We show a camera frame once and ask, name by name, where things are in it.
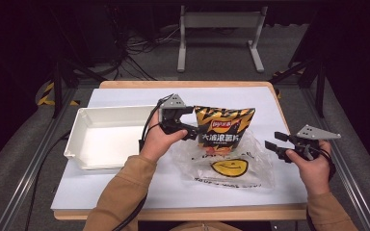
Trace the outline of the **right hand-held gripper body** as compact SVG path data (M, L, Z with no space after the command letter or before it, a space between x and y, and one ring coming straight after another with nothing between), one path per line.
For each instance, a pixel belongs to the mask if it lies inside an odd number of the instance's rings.
M305 160L312 161L321 153L319 140L336 140L340 139L341 135L307 124L290 138L290 141L295 145L295 151Z

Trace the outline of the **black yellow chips bag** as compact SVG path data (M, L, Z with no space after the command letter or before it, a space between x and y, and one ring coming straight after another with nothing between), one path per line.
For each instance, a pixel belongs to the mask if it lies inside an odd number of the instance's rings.
M196 106L198 146L207 155L226 156L240 143L255 114L255 108L224 109Z

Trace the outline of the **white plastic tray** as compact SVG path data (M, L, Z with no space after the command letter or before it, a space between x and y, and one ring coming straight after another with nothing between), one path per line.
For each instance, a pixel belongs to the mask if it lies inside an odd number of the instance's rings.
M79 109L64 155L81 169L122 167L139 153L139 139L152 106Z

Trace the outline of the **person's left hand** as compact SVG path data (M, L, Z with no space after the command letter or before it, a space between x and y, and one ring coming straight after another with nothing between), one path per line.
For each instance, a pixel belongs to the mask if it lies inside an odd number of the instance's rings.
M148 133L145 136L145 144L140 151L140 156L156 163L177 141L183 139L188 132L186 130L179 130L172 134L165 134L159 126L158 113L155 112L150 120Z

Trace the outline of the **black tripod stand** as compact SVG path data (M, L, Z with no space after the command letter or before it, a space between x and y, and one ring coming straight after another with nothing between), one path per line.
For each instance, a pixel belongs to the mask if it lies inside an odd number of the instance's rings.
M73 72L74 69L79 70L90 79L94 79L98 83L105 81L105 78L99 74L94 73L87 67L78 64L70 59L64 57L58 57L53 67L53 83L54 83L54 96L55 96L55 110L53 113L53 118L57 118L60 114L62 108L65 105L65 100L63 99L63 87L62 84L66 83L69 88L76 88L79 84L76 74Z
M302 70L303 74L298 80L298 85L302 89L308 89L314 80L316 84L315 108L319 117L324 116L324 88L326 82L326 67L322 59L310 59L299 64L296 64L287 70L283 71L276 77L273 77L269 82L274 85L287 77L293 75L295 72Z

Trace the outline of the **white table cover sheet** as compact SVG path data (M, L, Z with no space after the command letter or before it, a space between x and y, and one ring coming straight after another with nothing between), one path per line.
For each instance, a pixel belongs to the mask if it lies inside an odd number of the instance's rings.
M270 141L276 131L287 129L279 104L269 87L177 88L175 93L188 105L255 108L256 113L248 130L259 142ZM97 89L86 108L154 107L158 99L169 94L169 89ZM273 189L233 189L186 178L173 162L169 150L158 163L145 205L148 209L182 209L304 203L306 192L296 167L279 160L274 153L269 155L276 182ZM81 169L74 160L68 159L51 205L52 210L90 210L119 169Z

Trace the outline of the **person's right hand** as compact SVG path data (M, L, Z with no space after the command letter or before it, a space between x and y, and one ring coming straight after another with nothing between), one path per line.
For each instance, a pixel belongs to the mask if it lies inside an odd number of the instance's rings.
M323 155L313 161L304 160L291 149L286 151L286 155L299 168L308 196L330 192L330 165Z

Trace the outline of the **wooden table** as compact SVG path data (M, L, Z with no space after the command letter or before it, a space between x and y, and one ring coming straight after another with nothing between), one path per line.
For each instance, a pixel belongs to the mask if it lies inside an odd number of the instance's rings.
M175 93L177 88L229 88L229 87L269 87L276 96L273 86L268 82L226 82L226 81L106 81L99 89L169 89ZM57 219L84 219L87 211L54 212ZM305 217L305 202L290 205L225 206L182 209L148 209L146 205L140 212L141 220L300 220Z

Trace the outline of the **grey metal stand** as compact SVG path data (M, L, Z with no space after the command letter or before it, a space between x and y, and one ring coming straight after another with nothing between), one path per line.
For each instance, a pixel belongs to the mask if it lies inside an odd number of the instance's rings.
M263 73L264 65L259 56L257 45L267 11L267 7L262 7L260 10L254 12L188 12L182 6L179 19L180 44L177 71L185 71L187 28L253 28L255 30L254 36L247 42L247 45L250 49L256 71Z

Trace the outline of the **clear smiley face plastic bag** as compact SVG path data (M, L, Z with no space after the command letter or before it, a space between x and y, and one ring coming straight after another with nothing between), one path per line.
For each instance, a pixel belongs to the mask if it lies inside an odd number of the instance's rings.
M208 155L197 141L180 141L170 150L186 178L233 189L273 189L276 185L270 155L248 130L229 154Z

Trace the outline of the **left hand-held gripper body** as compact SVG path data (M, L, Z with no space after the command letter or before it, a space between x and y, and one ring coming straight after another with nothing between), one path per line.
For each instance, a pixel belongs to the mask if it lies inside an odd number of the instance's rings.
M176 93L163 100L159 107L159 123L165 134L172 134L183 129L180 118L186 109L185 103Z

